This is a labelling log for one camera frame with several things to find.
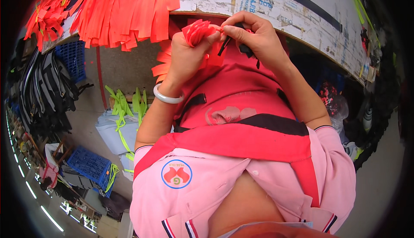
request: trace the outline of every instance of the woman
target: woman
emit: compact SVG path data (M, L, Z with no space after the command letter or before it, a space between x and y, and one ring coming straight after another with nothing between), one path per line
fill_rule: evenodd
M40 188L42 190L47 190L49 187L53 189L58 183L59 165L52 156L58 146L59 144L45 145L46 168L39 166L39 175L42 178Z
M239 12L222 26L236 45L227 46L221 67L198 70L211 44L224 40L219 32L194 48L182 33L173 36L171 67L135 143L137 235L334 233L353 207L355 170L324 104L269 21ZM236 48L241 43L259 68Z

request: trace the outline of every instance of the red pole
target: red pole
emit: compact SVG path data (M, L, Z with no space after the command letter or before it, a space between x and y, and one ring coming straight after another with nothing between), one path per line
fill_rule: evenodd
M102 102L106 110L108 106L106 105L104 84L102 83L101 53L99 52L99 46L96 46L96 64L98 66L99 87L101 88Z

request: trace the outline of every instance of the woman's left hand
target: woman's left hand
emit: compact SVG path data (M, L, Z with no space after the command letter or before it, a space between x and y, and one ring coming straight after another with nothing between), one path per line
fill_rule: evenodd
M183 32L174 34L171 44L171 67L164 81L180 89L185 82L196 74L203 62L204 55L209 51L211 45L219 40L220 32L216 31L214 34L203 38L196 47L190 47L184 38Z

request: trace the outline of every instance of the blue plastic crate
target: blue plastic crate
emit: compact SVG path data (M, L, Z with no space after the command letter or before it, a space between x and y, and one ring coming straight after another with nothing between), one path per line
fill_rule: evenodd
M75 83L86 78L84 41L56 46L56 55L65 62L70 78Z
M79 146L66 163L78 173L96 182L103 190L108 186L112 164L108 159ZM112 187L106 193L107 197L111 195Z

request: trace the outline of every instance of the gray floor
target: gray floor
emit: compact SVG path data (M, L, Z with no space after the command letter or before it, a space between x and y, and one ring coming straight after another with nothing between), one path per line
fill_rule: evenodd
M124 94L132 94L136 87L147 89L152 94L155 80L151 68L158 65L156 61L158 44L148 41L141 42L132 52L122 52L120 49L105 49L101 51L101 70L103 84L112 89L121 89ZM96 68L95 48L85 49L86 76L89 82L95 84L88 88L75 103L76 111L68 112L72 124L72 143L108 158L112 163L122 168L117 155L106 147L95 128L97 118L103 113L104 106L99 89ZM368 237L382 218L391 200L401 172L403 147L399 143L397 116L394 114L390 126L374 153L363 167L357 172L355 206L349 218L336 233L339 237ZM132 199L132 182L119 173L114 184L114 191L127 199Z

